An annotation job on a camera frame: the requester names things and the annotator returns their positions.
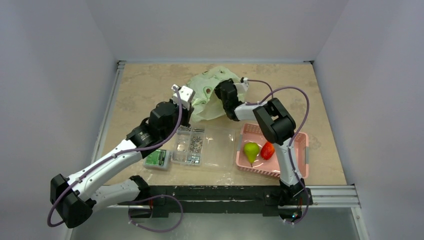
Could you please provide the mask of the light green plastic bag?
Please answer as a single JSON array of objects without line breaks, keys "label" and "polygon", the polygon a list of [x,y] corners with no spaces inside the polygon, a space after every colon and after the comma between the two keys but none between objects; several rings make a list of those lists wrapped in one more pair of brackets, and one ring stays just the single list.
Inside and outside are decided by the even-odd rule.
[{"label": "light green plastic bag", "polygon": [[218,99],[214,89],[219,83],[229,79],[236,84],[241,82],[241,78],[228,68],[216,66],[189,80],[186,86],[195,91],[191,102],[194,108],[190,117],[191,123],[210,121],[226,114],[222,101]]}]

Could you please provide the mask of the yellow fake fruit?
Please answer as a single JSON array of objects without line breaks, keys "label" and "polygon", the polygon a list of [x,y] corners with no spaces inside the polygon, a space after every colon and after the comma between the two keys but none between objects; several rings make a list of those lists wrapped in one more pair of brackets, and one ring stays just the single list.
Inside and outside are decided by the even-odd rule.
[{"label": "yellow fake fruit", "polygon": [[251,166],[253,166],[253,163],[255,162],[256,157],[260,153],[260,151],[260,146],[255,142],[247,142],[244,145],[243,152]]}]

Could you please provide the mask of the orange fake fruit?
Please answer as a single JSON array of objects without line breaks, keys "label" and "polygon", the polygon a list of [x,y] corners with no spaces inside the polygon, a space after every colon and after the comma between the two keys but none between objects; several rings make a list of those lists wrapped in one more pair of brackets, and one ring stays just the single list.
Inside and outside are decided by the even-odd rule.
[{"label": "orange fake fruit", "polygon": [[261,148],[260,156],[263,160],[270,160],[272,156],[275,154],[275,148],[273,144],[267,141]]}]

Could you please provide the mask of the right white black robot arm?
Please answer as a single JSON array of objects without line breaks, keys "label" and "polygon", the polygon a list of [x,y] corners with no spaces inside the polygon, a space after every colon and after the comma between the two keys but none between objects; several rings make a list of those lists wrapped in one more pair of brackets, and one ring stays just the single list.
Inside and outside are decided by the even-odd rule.
[{"label": "right white black robot arm", "polygon": [[[301,194],[306,194],[308,197],[308,189],[303,177],[301,177],[294,152],[295,137],[305,124],[309,114],[310,102],[308,96],[297,87],[285,86],[271,91],[262,102],[242,102],[238,98],[238,93],[242,90],[246,91],[248,87],[249,81],[246,78],[243,78],[241,83],[235,83],[232,79],[229,79],[219,83],[215,87],[214,93],[221,100],[223,109],[230,120],[237,122],[256,121],[262,135],[274,146],[280,170],[279,183],[282,188],[280,191],[282,200],[292,204],[300,198]],[[305,97],[307,108],[299,127],[280,100],[273,97],[265,101],[272,94],[285,89],[298,90]]]}]

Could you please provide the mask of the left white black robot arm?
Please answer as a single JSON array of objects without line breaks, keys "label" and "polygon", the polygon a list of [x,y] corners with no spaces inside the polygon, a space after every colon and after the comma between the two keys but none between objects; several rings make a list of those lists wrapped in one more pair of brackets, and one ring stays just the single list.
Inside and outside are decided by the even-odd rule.
[{"label": "left white black robot arm", "polygon": [[113,150],[86,168],[67,177],[58,174],[50,181],[51,209],[47,225],[72,229],[95,212],[121,204],[149,204],[155,199],[140,176],[122,183],[105,183],[125,168],[147,158],[167,143],[180,126],[188,127],[193,107],[185,96],[162,101]]}]

